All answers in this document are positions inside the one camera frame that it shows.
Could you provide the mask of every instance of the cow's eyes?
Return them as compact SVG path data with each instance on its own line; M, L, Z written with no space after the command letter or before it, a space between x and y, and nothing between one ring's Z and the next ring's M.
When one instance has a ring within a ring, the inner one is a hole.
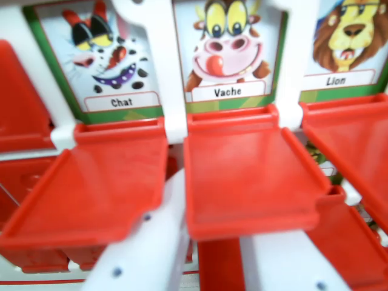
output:
M213 3L207 9L206 29L215 38L221 37L225 31L226 16L224 7L220 3Z
M228 30L232 35L239 35L247 24L247 9L242 1L233 2L228 10Z

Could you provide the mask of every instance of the cow's horn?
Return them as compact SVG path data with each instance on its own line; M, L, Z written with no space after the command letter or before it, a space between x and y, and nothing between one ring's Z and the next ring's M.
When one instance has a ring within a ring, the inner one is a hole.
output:
M199 5L195 7L195 11L199 20L205 20L205 11Z
M261 0L255 0L255 3L249 8L249 15L254 15L257 13L257 10L259 9L261 4Z

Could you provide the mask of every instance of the cow's nose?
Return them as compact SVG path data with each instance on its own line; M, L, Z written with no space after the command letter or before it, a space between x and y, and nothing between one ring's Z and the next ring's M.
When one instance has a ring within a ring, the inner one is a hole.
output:
M365 28L365 24L351 24L344 28L344 33L351 38L354 38Z
M242 50L246 45L248 44L248 39L245 36L240 36L239 38L236 38L230 47L232 50Z
M85 68L93 64L94 61L95 61L95 57L89 53L81 54L73 58L74 65L78 65L80 67L85 67Z
M220 42L211 40L206 43L207 50L210 53L218 53L222 50L223 46Z

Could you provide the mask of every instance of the cartoon cat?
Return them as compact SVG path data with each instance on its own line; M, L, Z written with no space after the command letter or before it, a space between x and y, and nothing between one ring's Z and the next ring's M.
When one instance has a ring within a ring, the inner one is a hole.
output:
M118 16L118 33L114 32L103 1L95 2L88 19L82 20L73 10L64 10L62 15L71 26L76 48L71 62L95 80L95 93L103 92L106 86L120 89L127 83L134 90L144 87L149 73L142 69L142 63L149 60L147 54L135 38L129 38L127 24Z

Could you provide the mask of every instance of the yellow eyes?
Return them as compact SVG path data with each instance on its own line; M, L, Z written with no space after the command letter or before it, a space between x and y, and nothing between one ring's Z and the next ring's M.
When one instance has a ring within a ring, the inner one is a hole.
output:
M96 38L93 38L92 41L100 47L108 47L112 44L112 38L110 38L109 35L97 36Z
M207 31L215 38L221 37L225 30L226 16L224 7L220 3L210 5L206 14Z
M228 10L228 29L232 35L239 35L247 24L247 9L243 2L235 1Z
M206 29L210 35L220 38L224 34L226 21L228 31L231 35L239 35L247 25L248 13L245 4L241 1L234 1L225 14L225 8L220 3L213 3L207 10Z
M90 44L87 41L84 41L81 44L77 45L77 49L79 49L79 50L90 50Z
M112 38L109 35L100 35L95 38L92 38L91 41L84 41L77 45L79 50L90 50L91 44L96 44L100 47L108 47L112 44Z

